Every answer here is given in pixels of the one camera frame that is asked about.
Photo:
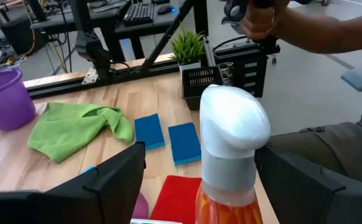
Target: forearm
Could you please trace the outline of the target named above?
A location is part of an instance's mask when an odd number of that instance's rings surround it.
[[[302,49],[319,54],[342,52],[342,24],[331,17],[309,17],[287,9],[272,35]]]
[[[272,34],[315,53],[351,52],[362,49],[362,16],[339,21],[331,17],[309,17],[286,9]]]

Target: small green plant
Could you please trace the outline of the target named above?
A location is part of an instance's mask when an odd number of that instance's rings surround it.
[[[190,30],[182,29],[177,38],[171,42],[174,55],[172,59],[180,65],[197,63],[205,51],[203,35],[194,34]]]

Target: keyboard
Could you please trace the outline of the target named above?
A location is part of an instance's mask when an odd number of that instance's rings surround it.
[[[125,26],[136,26],[154,21],[154,5],[151,2],[132,4],[123,19]]]

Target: pink object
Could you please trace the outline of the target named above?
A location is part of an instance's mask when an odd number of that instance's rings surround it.
[[[148,219],[148,202],[141,193],[138,195],[132,218]]]

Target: orange liquid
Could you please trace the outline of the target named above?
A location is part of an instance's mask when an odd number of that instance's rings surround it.
[[[243,207],[231,207],[213,201],[199,189],[196,224],[262,224],[257,199]]]

